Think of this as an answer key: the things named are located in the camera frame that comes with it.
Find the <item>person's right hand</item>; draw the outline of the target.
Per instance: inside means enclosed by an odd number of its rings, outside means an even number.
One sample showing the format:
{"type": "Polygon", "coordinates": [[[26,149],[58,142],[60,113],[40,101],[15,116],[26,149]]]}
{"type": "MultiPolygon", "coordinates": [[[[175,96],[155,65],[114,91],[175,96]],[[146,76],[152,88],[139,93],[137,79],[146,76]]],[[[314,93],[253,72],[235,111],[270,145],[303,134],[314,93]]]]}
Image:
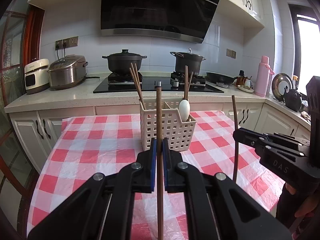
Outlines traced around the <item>person's right hand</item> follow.
{"type": "MultiPolygon", "coordinates": [[[[299,192],[290,184],[285,183],[285,187],[291,195],[299,194],[299,192]]],[[[295,217],[299,218],[306,215],[307,213],[310,213],[317,207],[318,204],[319,204],[319,188],[304,200],[302,205],[295,212],[295,217]]]]}

